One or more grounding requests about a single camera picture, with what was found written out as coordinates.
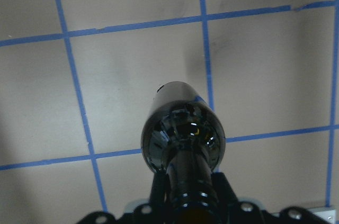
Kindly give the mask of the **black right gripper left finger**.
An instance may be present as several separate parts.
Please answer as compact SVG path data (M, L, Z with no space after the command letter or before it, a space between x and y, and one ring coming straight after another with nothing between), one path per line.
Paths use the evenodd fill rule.
M165 172L154 174L150 190L149 203L151 205L162 205L165 202L167 189L167 175Z

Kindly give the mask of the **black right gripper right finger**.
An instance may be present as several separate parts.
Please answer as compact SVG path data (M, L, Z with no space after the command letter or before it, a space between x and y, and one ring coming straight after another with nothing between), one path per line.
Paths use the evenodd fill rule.
M238 198L224 173L212 173L211 178L213 188L221 204L234 204L238 202Z

